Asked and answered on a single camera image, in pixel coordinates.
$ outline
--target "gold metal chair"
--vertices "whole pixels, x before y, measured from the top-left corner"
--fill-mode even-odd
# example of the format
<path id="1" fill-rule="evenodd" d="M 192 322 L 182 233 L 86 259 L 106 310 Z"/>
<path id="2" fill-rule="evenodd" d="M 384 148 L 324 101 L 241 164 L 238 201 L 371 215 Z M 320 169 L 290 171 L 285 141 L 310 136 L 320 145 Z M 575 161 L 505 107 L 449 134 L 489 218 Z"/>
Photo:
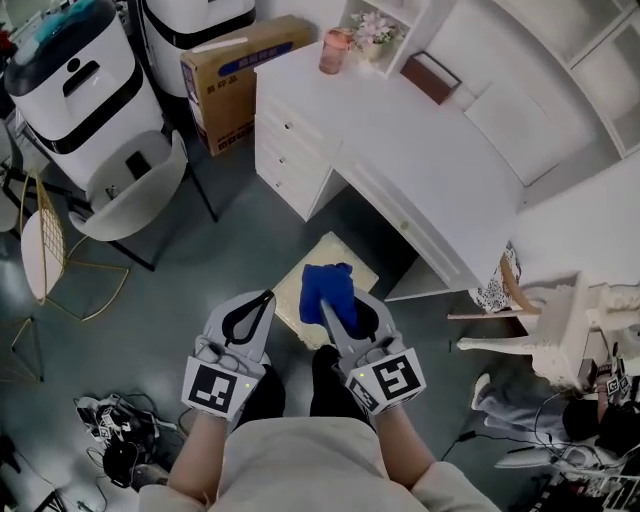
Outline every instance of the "gold metal chair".
<path id="1" fill-rule="evenodd" d="M 23 205 L 30 177 L 31 175 L 27 178 L 24 184 L 22 192 Z M 88 238 L 86 236 L 75 244 L 68 254 L 65 254 L 66 245 L 60 219 L 58 218 L 55 208 L 44 189 L 42 181 L 38 176 L 34 179 L 36 182 L 38 211 L 35 212 L 26 223 L 23 223 L 23 208 L 20 209 L 22 260 L 25 267 L 25 273 L 27 275 L 27 281 L 29 282 L 29 287 L 40 304 L 50 302 L 76 320 L 86 322 L 87 320 L 91 320 L 103 313 L 113 303 L 129 276 L 129 269 L 115 265 L 88 263 L 71 259 L 73 254 Z M 51 290 L 62 277 L 64 269 L 68 264 L 105 270 L 115 270 L 122 272 L 123 277 L 116 292 L 106 304 L 94 313 L 81 317 L 49 297 Z"/>
<path id="2" fill-rule="evenodd" d="M 33 319 L 26 318 L 0 326 L 0 338 L 4 338 L 5 333 L 11 333 L 12 331 L 16 332 L 16 335 L 9 347 L 9 354 L 6 358 L 4 356 L 0 357 L 0 382 L 29 382 L 40 384 L 44 380 L 42 375 L 42 354 L 40 353 L 40 345 L 36 336 Z M 27 336 L 28 331 L 31 331 L 33 349 L 36 352 L 35 359 L 38 369 L 35 371 L 32 368 L 33 365 L 29 364 L 29 362 L 18 353 L 18 344 Z"/>

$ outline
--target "gray floor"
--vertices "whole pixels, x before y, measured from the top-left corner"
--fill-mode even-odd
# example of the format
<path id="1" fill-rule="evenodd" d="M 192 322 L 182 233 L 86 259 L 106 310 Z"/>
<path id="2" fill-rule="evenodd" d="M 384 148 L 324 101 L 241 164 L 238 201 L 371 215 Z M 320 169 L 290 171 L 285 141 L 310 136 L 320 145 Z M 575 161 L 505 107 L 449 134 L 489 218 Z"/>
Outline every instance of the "gray floor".
<path id="1" fill-rule="evenodd" d="M 415 258 L 406 242 L 353 189 L 346 189 L 305 224 L 256 176 L 249 145 L 215 160 L 197 143 L 190 153 L 221 222 L 211 222 L 193 185 L 186 182 L 156 222 L 126 240 L 144 257 L 158 260 L 155 273 L 132 265 L 107 245 L 89 242 L 82 249 L 83 259 L 132 266 L 121 296 L 95 320 L 80 324 L 50 305 L 38 306 L 27 288 L 17 243 L 9 236 L 0 238 L 0 320 L 36 318 L 46 379 L 39 386 L 0 387 L 0 428 L 41 476 L 62 488 L 69 500 L 83 500 L 95 511 L 103 506 L 94 485 L 101 472 L 85 454 L 87 447 L 96 445 L 75 414 L 74 397 L 145 392 L 164 419 L 175 421 L 184 410 L 179 396 L 186 357 L 217 304 L 241 292 L 274 286 L 327 231 L 336 233 L 380 276 L 374 289 L 380 297 Z M 72 229 L 67 236 L 78 238 Z M 113 285 L 109 272 L 70 267 L 53 296 L 84 312 L 113 291 Z M 482 369 L 513 363 L 489 353 L 455 349 L 462 330 L 469 328 L 446 320 L 456 302 L 462 307 L 465 297 L 390 305 L 406 342 L 418 351 L 428 383 L 407 410 L 436 456 L 481 419 L 469 410 L 469 398 Z M 492 323 L 480 328 L 485 335 L 503 329 Z M 311 354 L 279 321 L 274 323 L 268 350 L 286 383 L 287 414 L 305 414 L 311 396 Z M 534 474 L 493 468 L 514 447 L 519 446 L 474 439 L 454 448 L 449 460 L 506 510 Z M 21 475 L 5 466 L 0 476 L 30 510 L 51 488 L 22 466 Z M 101 485 L 110 511 L 135 510 L 133 491 L 119 490 L 106 480 Z"/>

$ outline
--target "white chair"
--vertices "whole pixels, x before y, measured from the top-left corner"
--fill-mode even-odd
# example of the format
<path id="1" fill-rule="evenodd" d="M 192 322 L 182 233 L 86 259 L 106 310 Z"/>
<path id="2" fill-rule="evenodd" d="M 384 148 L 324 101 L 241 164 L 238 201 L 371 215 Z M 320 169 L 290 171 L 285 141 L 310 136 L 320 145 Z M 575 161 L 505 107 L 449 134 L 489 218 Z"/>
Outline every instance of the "white chair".
<path id="1" fill-rule="evenodd" d="M 558 388 L 581 389 L 579 379 L 590 322 L 587 317 L 589 288 L 582 272 L 574 286 L 544 291 L 546 303 L 535 331 L 528 336 L 501 339 L 462 338 L 460 350 L 482 349 L 533 357 L 533 369 Z"/>
<path id="2" fill-rule="evenodd" d="M 10 169 L 20 169 L 24 163 L 22 152 L 18 148 L 18 144 L 9 133 L 4 121 L 0 120 L 0 162 L 2 163 L 2 185 L 4 187 L 4 174 Z M 11 186 L 9 193 L 20 194 L 21 189 L 18 184 Z M 3 190 L 0 190 L 0 233 L 11 233 L 15 238 L 20 240 L 20 235 L 16 230 L 18 223 L 19 209 L 8 197 Z"/>
<path id="3" fill-rule="evenodd" d="M 595 445 L 597 438 L 580 443 L 549 444 L 547 448 L 532 447 L 507 453 L 496 462 L 498 469 L 535 468 L 554 465 L 559 471 L 593 470 L 601 474 L 617 475 L 631 457 L 616 457 L 612 452 Z"/>
<path id="4" fill-rule="evenodd" d="M 174 131 L 171 138 L 169 146 L 162 133 L 145 132 L 109 158 L 87 185 L 93 215 L 71 211 L 69 219 L 74 227 L 90 238 L 111 242 L 150 224 L 169 203 L 185 173 L 191 173 L 195 180 L 182 137 Z M 150 169 L 136 179 L 129 164 L 146 164 Z M 217 221 L 212 210 L 210 213 Z"/>
<path id="5" fill-rule="evenodd" d="M 16 230 L 19 210 L 6 194 L 0 190 L 0 233 L 11 233 L 20 240 L 20 235 Z"/>
<path id="6" fill-rule="evenodd" d="M 88 237 L 82 238 L 67 254 L 60 219 L 58 219 L 44 186 L 38 178 L 36 178 L 36 188 L 38 211 L 29 218 L 21 233 L 22 261 L 27 282 L 31 292 L 41 305 L 50 302 L 76 320 L 86 322 L 103 313 L 113 303 L 127 280 L 129 269 L 71 259 L 71 256 Z M 122 279 L 113 296 L 94 313 L 85 316 L 76 315 L 49 297 L 69 263 L 122 272 Z"/>
<path id="7" fill-rule="evenodd" d="M 486 307 L 485 313 L 467 313 L 447 315 L 448 320 L 491 320 L 495 318 L 510 318 L 523 316 L 537 316 L 541 309 L 533 305 L 520 289 L 518 279 L 513 272 L 516 266 L 515 250 L 509 244 L 500 258 L 500 266 L 496 269 L 491 282 L 484 289 L 469 290 L 471 298 L 481 307 Z M 500 311 L 501 309 L 517 306 L 520 309 Z"/>

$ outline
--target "cardboard box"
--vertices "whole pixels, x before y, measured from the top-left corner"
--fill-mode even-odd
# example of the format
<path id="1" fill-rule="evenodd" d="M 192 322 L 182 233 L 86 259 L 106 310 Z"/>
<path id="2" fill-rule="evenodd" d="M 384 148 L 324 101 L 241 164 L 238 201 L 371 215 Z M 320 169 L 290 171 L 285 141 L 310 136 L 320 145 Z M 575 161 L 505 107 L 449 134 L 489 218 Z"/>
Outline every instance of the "cardboard box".
<path id="1" fill-rule="evenodd" d="M 230 46 L 223 41 L 247 38 Z M 231 147 L 254 128 L 253 68 L 310 44 L 311 26 L 295 16 L 263 21 L 218 37 L 182 54 L 182 74 L 200 139 L 212 155 Z"/>

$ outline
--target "chair leg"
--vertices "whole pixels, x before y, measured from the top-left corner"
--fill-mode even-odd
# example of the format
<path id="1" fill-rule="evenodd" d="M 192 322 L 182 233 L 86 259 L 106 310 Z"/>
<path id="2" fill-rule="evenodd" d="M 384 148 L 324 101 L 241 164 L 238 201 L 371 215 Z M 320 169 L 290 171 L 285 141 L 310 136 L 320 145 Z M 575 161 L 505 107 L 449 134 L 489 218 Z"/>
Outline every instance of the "chair leg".
<path id="1" fill-rule="evenodd" d="M 73 246 L 73 248 L 69 251 L 69 254 L 67 255 L 66 263 L 67 264 L 73 264 L 73 265 L 82 265 L 84 267 L 100 268 L 100 269 L 105 269 L 105 270 L 116 270 L 118 272 L 122 272 L 123 275 L 122 275 L 122 279 L 121 279 L 120 283 L 118 284 L 118 288 L 116 289 L 115 293 L 111 296 L 111 298 L 107 301 L 107 303 L 104 304 L 100 309 L 98 309 L 94 313 L 91 313 L 91 314 L 89 314 L 87 316 L 84 316 L 84 317 L 78 316 L 75 313 L 73 313 L 72 311 L 69 311 L 63 305 L 57 303 L 55 300 L 51 299 L 50 297 L 46 298 L 47 302 L 50 302 L 51 304 L 56 306 L 58 309 L 64 311 L 67 315 L 71 316 L 72 318 L 75 318 L 76 320 L 78 320 L 80 322 L 86 322 L 86 321 L 91 320 L 92 318 L 95 318 L 98 315 L 104 313 L 104 311 L 106 311 L 106 309 L 109 306 L 111 306 L 111 304 L 113 304 L 113 301 L 116 300 L 116 298 L 120 294 L 120 291 L 122 290 L 122 287 L 124 286 L 124 283 L 127 281 L 127 278 L 129 277 L 129 269 L 125 268 L 125 267 L 119 267 L 119 266 L 115 266 L 115 265 L 104 265 L 102 263 L 89 263 L 89 262 L 86 262 L 86 261 L 78 261 L 78 260 L 71 259 L 71 257 L 73 256 L 75 251 L 78 249 L 78 247 L 80 247 L 87 239 L 88 239 L 88 237 L 85 236 L 76 245 Z"/>
<path id="2" fill-rule="evenodd" d="M 22 368 L 22 372 L 18 372 L 16 370 L 11 370 L 8 369 L 11 373 L 13 373 L 15 375 L 16 378 L 6 378 L 6 377 L 0 377 L 0 382 L 33 382 L 36 384 L 40 384 L 42 382 L 44 382 L 44 377 L 43 377 L 43 371 L 42 371 L 42 354 L 40 351 L 40 344 L 38 342 L 38 338 L 36 333 L 34 332 L 34 325 L 33 325 L 33 318 L 29 317 L 25 320 L 20 320 L 18 322 L 15 322 L 14 324 L 12 324 L 12 326 L 15 326 L 17 324 L 20 324 L 20 330 L 18 331 L 18 333 L 16 334 L 13 343 L 11 343 L 11 347 L 9 348 L 9 351 L 11 353 L 11 355 L 15 358 L 15 360 L 20 363 L 20 366 Z M 18 354 L 17 352 L 17 345 L 20 342 L 20 340 L 23 338 L 23 333 L 26 331 L 27 328 L 31 327 L 31 336 L 32 336 L 32 340 L 33 340 L 33 348 L 36 351 L 36 360 L 38 363 L 38 374 L 36 374 L 30 367 L 30 365 L 20 356 L 20 354 Z"/>
<path id="3" fill-rule="evenodd" d="M 20 183 L 24 183 L 26 179 L 27 179 L 26 174 L 19 171 L 11 170 L 10 173 L 8 174 L 8 179 L 6 181 L 10 182 L 10 180 L 15 180 L 15 181 L 19 181 Z M 43 183 L 42 185 L 47 192 L 51 192 L 52 194 L 63 196 L 64 198 L 69 199 L 74 205 L 80 208 L 83 208 L 87 211 L 92 211 L 91 205 L 87 201 L 85 201 L 84 199 L 75 197 L 70 190 L 67 190 L 66 188 L 63 188 L 63 187 L 58 187 L 57 185 L 51 185 L 49 183 Z M 8 187 L 9 187 L 9 184 L 7 183 L 6 188 L 4 189 L 5 194 L 7 195 L 9 195 L 9 192 L 10 192 L 10 189 L 7 190 Z"/>
<path id="4" fill-rule="evenodd" d="M 204 189 L 202 188 L 202 185 L 200 184 L 200 182 L 198 181 L 198 178 L 196 177 L 195 171 L 189 164 L 187 164 L 187 176 L 190 176 L 191 179 L 193 180 L 193 184 L 196 186 L 196 189 L 198 190 L 200 197 L 202 197 L 202 200 L 204 201 L 204 204 L 207 207 L 207 210 L 209 210 L 209 215 L 211 215 L 213 222 L 217 224 L 218 216 L 216 215 L 216 212 L 213 211 L 213 208 L 211 207 L 211 203 L 209 203 L 209 199 L 207 199 L 207 195 L 204 193 Z"/>
<path id="5" fill-rule="evenodd" d="M 20 207 L 22 206 L 22 201 L 20 201 L 20 199 L 13 193 L 13 190 L 9 188 L 10 183 L 11 183 L 11 180 L 6 179 L 2 187 L 2 191 L 7 196 L 9 201 L 11 201 L 16 208 L 20 209 Z M 23 208 L 23 212 L 26 214 L 27 217 L 31 217 L 31 212 L 29 212 L 27 208 Z"/>
<path id="6" fill-rule="evenodd" d="M 458 342 L 460 350 L 490 350 L 503 354 L 532 355 L 538 349 L 539 341 L 536 336 L 521 336 L 519 338 L 474 339 L 462 338 Z"/>
<path id="7" fill-rule="evenodd" d="M 24 135 L 24 138 L 27 139 L 42 156 L 44 156 L 49 162 L 53 162 L 49 153 L 45 151 L 45 149 L 40 145 L 40 142 L 31 134 L 31 130 L 28 126 L 23 130 L 22 135 Z"/>
<path id="8" fill-rule="evenodd" d="M 122 244 L 120 244 L 120 243 L 118 243 L 116 241 L 112 241 L 112 242 L 109 242 L 109 245 L 111 247 L 113 247 L 114 249 L 120 251 L 122 254 L 124 254 L 128 258 L 130 258 L 133 261 L 135 261 L 138 265 L 146 268 L 149 272 L 155 272 L 156 271 L 156 267 L 155 266 L 153 266 L 151 263 L 147 263 L 145 260 L 140 258 L 137 254 L 131 252 L 129 249 L 127 249 Z"/>

